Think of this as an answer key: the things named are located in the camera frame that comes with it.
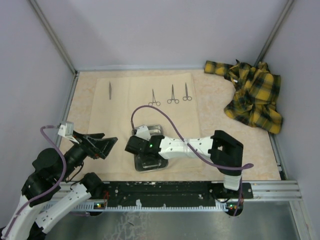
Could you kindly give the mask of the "steel instrument tray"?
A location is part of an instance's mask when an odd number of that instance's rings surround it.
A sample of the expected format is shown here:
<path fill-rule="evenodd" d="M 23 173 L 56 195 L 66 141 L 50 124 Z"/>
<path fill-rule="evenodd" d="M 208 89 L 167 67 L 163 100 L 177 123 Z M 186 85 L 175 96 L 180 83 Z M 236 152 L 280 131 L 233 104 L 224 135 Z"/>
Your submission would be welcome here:
<path fill-rule="evenodd" d="M 160 124 L 151 124 L 146 125 L 149 129 L 150 135 L 163 135 L 164 131 Z M 135 155 L 134 156 L 134 167 L 135 170 L 138 172 L 150 172 L 150 171 L 156 171 L 164 169 L 168 166 L 169 162 L 168 160 L 164 159 L 144 159 L 141 155 Z"/>

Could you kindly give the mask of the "steel hemostat forceps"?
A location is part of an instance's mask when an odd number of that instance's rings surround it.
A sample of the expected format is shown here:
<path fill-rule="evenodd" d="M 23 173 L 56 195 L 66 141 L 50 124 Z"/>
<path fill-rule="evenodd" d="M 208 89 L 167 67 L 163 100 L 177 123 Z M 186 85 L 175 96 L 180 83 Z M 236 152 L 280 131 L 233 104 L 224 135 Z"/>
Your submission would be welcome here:
<path fill-rule="evenodd" d="M 161 105 L 161 102 L 156 100 L 154 89 L 152 89 L 152 100 L 148 103 L 148 105 L 157 107 Z"/>

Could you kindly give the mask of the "beige cloth wrap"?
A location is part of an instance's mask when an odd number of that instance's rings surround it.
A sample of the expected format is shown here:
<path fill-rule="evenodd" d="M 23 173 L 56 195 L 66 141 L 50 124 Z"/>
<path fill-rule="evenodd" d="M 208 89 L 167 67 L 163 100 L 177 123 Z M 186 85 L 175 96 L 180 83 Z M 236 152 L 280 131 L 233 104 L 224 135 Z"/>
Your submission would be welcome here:
<path fill-rule="evenodd" d="M 112 97 L 109 100 L 109 82 Z M 185 83 L 191 101 L 183 101 Z M 172 85 L 179 103 L 167 104 L 171 98 Z M 150 106 L 152 89 L 160 106 Z M 131 178 L 137 174 L 134 156 L 125 151 L 125 146 L 132 134 L 131 117 L 134 125 L 159 124 L 164 135 L 177 136 L 170 124 L 173 121 L 184 138 L 194 139 L 201 136 L 200 121 L 195 97 L 194 81 L 191 73 L 162 76 L 113 77 L 99 78 L 91 108 L 88 132 L 104 133 L 107 138 L 118 140 L 105 160 L 94 160 L 87 164 L 87 169 L 97 174 L 109 176 L 120 174 Z"/>

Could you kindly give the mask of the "steel tweezers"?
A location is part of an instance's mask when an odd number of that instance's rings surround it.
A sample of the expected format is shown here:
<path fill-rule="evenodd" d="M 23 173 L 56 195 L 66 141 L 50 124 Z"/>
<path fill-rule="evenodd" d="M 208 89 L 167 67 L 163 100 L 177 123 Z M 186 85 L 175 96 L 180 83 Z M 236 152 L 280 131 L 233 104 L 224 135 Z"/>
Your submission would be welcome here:
<path fill-rule="evenodd" d="M 108 98 L 109 98 L 109 100 L 112 99 L 112 84 L 110 81 L 108 83 Z"/>

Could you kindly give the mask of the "steel surgical scissors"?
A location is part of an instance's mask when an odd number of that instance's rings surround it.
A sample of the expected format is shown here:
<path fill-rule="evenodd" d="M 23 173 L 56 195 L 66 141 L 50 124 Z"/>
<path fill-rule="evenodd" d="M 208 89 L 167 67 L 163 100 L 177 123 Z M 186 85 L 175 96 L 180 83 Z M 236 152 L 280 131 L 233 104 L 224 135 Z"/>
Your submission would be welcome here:
<path fill-rule="evenodd" d="M 189 95 L 187 83 L 184 84 L 184 87 L 185 87 L 185 96 L 182 97 L 182 100 L 191 101 L 193 98 Z"/>

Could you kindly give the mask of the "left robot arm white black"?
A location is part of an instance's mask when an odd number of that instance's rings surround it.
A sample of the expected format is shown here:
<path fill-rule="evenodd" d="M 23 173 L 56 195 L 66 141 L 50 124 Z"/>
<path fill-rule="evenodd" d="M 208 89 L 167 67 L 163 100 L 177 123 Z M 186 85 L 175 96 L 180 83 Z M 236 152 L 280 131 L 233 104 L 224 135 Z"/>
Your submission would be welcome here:
<path fill-rule="evenodd" d="M 85 158 L 105 159 L 118 140 L 117 137 L 106 138 L 104 133 L 74 132 L 72 136 L 75 141 L 66 153 L 53 146 L 42 150 L 33 161 L 35 171 L 21 189 L 19 204 L 10 222 L 1 230 L 2 240 L 42 240 L 79 203 L 103 195 L 103 181 L 90 172 L 76 182 L 67 196 L 40 215 L 46 203 L 60 190 L 60 183 L 68 182 L 70 174 L 83 166 Z"/>

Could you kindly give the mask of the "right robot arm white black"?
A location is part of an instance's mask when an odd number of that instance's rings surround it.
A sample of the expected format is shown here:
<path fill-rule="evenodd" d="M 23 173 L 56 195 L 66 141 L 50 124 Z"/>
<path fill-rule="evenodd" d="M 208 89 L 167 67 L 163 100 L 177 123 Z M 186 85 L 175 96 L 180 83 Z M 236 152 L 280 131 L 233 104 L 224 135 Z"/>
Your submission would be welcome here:
<path fill-rule="evenodd" d="M 212 136 L 189 139 L 164 135 L 146 139 L 135 134 L 129 138 L 125 151 L 147 163 L 198 158 L 223 174 L 223 192 L 229 198 L 241 192 L 243 170 L 253 167 L 252 163 L 243 165 L 244 145 L 223 130 L 216 130 Z"/>

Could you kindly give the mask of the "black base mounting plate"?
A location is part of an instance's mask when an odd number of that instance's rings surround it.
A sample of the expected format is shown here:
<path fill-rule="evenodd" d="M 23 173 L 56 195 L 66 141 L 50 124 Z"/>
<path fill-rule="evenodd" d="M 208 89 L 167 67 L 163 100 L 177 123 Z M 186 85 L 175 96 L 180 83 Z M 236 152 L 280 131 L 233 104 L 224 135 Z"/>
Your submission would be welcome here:
<path fill-rule="evenodd" d="M 214 207 L 216 200 L 239 199 L 238 190 L 226 189 L 212 181 L 110 181 L 94 199 L 108 207 Z"/>

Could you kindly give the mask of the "yellow plaid shirt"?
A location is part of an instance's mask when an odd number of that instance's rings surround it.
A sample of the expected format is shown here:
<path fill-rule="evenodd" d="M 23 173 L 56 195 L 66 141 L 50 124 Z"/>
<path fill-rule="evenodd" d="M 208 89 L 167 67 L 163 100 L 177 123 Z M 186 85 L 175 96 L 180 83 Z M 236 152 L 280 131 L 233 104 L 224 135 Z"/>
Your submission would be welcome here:
<path fill-rule="evenodd" d="M 235 92 L 224 107 L 229 118 L 272 134 L 280 133 L 284 118 L 277 111 L 277 100 L 282 79 L 271 73 L 266 62 L 252 66 L 239 60 L 234 65 L 208 60 L 204 72 L 232 83 Z"/>

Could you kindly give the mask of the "aluminium front rail frame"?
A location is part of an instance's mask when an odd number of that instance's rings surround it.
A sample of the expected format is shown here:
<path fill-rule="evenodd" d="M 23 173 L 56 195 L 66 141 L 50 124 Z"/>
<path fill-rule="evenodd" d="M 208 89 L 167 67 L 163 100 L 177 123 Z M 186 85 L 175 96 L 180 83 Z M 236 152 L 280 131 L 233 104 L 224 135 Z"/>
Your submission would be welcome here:
<path fill-rule="evenodd" d="M 185 196 L 244 199 L 254 201 L 300 201 L 302 194 L 294 180 L 243 181 L 237 190 L 224 188 L 221 181 L 105 181 L 91 199 L 115 199 L 129 196 Z"/>

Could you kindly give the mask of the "left aluminium corner post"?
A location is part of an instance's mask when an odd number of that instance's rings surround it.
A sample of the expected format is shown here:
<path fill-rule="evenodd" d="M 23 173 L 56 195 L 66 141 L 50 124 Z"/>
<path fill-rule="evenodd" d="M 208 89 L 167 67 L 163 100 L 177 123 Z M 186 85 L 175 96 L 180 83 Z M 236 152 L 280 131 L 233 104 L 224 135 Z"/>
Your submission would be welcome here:
<path fill-rule="evenodd" d="M 58 54 L 60 55 L 60 57 L 62 58 L 64 63 L 67 65 L 69 70 L 72 72 L 72 74 L 75 76 L 78 73 L 78 71 L 76 70 L 76 68 L 73 64 L 73 61 L 72 61 L 70 55 L 68 54 L 65 46 L 63 45 L 63 43 L 59 39 L 59 37 L 58 37 L 57 33 L 55 32 L 55 30 L 53 29 L 53 27 L 51 26 L 49 20 L 45 16 L 45 13 L 43 12 L 39 3 L 36 0 L 27 0 L 27 3 L 30 5 L 34 14 L 38 18 L 40 24 L 42 25 L 42 27 L 43 27 L 44 31 L 46 32 L 47 36 L 49 37 L 50 41 L 52 42 L 52 44 L 56 48 Z"/>

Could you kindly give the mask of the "aluminium corner post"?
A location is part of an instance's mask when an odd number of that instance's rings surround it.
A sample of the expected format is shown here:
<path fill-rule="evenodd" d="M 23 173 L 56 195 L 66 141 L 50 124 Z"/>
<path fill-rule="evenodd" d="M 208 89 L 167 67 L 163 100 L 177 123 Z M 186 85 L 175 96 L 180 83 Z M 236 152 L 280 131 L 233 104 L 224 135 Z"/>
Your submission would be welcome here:
<path fill-rule="evenodd" d="M 76 70 L 76 68 L 73 64 L 73 61 L 72 61 L 70 55 L 68 54 L 65 46 L 63 45 L 63 43 L 59 39 L 59 37 L 58 37 L 57 33 L 55 32 L 55 30 L 53 29 L 53 27 L 51 26 L 49 20 L 45 16 L 45 13 L 43 12 L 39 3 L 36 0 L 27 0 L 27 3 L 30 5 L 34 14 L 38 18 L 40 24 L 42 25 L 42 27 L 43 27 L 44 31 L 46 32 L 47 36 L 49 37 L 50 41 L 52 42 L 52 44 L 56 48 L 58 54 L 60 55 L 60 57 L 62 58 L 64 63 L 67 65 L 69 70 L 72 72 L 72 74 L 75 76 L 78 73 L 78 71 Z"/>
<path fill-rule="evenodd" d="M 266 57 L 274 40 L 276 39 L 278 33 L 280 32 L 282 25 L 285 23 L 286 19 L 289 17 L 292 9 L 294 8 L 295 2 L 296 2 L 295 0 L 287 0 L 285 2 L 285 5 L 284 5 L 281 13 L 279 14 L 274 26 L 272 27 L 262 49 L 257 57 L 257 59 L 254 62 L 255 67 L 259 64 L 259 62 L 262 62 L 264 60 L 264 58 Z"/>

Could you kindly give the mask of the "right aluminium corner post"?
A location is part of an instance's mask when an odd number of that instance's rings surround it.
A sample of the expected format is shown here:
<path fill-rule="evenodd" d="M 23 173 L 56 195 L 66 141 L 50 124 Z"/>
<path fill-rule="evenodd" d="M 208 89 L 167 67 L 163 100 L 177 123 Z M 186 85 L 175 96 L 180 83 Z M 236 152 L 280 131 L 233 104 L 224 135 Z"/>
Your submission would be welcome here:
<path fill-rule="evenodd" d="M 285 5 L 284 5 L 281 13 L 279 14 L 274 26 L 272 27 L 262 49 L 257 57 L 257 59 L 254 62 L 255 67 L 259 64 L 259 62 L 262 62 L 264 60 L 264 58 L 266 57 L 274 40 L 276 39 L 278 33 L 280 32 L 282 25 L 285 23 L 286 19 L 289 17 L 292 9 L 294 8 L 295 2 L 296 2 L 295 0 L 287 0 L 285 2 Z"/>

